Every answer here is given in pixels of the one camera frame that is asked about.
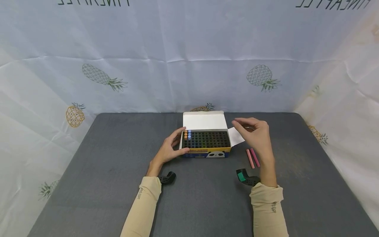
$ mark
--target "beige sleeve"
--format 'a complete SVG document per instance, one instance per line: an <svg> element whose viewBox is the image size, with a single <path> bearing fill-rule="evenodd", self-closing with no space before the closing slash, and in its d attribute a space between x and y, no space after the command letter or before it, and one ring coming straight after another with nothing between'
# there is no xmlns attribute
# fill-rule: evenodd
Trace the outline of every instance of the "beige sleeve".
<svg viewBox="0 0 379 237"><path fill-rule="evenodd" d="M160 194L161 182L158 177L142 178L120 237L149 237Z"/></svg>
<svg viewBox="0 0 379 237"><path fill-rule="evenodd" d="M250 193L253 206L254 237L288 237L283 215L283 188L267 187L257 183Z"/></svg>

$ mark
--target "pink chalk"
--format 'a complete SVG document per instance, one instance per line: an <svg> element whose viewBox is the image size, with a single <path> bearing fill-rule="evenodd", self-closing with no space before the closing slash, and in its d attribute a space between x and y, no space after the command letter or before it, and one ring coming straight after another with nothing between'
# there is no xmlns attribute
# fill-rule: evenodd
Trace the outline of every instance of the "pink chalk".
<svg viewBox="0 0 379 237"><path fill-rule="evenodd" d="M255 160L255 163L257 164L258 168L260 167L260 164L259 164L259 161L258 161L258 158L257 156L255 155L255 152L252 148L250 148L250 151L251 151L251 154L253 154L253 157L254 157L254 160Z"/></svg>
<svg viewBox="0 0 379 237"><path fill-rule="evenodd" d="M249 149L246 149L246 153L247 153L247 156L249 157L251 168L254 169L255 167L254 167L253 160L251 159L251 155L250 155Z"/></svg>

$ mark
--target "orange chalk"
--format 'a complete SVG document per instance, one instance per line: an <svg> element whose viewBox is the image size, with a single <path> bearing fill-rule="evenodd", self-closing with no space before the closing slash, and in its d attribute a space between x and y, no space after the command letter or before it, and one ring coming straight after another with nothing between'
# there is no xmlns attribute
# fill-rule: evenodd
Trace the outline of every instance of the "orange chalk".
<svg viewBox="0 0 379 237"><path fill-rule="evenodd" d="M253 159L251 158L249 149L246 149L246 153L247 153L247 156L249 157L251 168L254 169L255 167L254 167Z"/></svg>

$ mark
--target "open lid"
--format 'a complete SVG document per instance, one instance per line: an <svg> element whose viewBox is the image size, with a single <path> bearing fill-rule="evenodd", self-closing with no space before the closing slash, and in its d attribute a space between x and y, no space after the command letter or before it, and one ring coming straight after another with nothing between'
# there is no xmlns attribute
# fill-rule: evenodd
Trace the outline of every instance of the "open lid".
<svg viewBox="0 0 379 237"><path fill-rule="evenodd" d="M183 126L187 130L227 129L224 111L184 112Z"/></svg>

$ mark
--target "fabric backdrop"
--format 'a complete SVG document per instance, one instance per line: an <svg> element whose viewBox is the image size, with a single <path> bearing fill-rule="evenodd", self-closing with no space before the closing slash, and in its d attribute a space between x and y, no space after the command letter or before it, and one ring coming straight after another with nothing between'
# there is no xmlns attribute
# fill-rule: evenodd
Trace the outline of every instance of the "fabric backdrop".
<svg viewBox="0 0 379 237"><path fill-rule="evenodd" d="M0 236L26 236L94 118L296 111L379 226L375 0L0 3Z"/></svg>

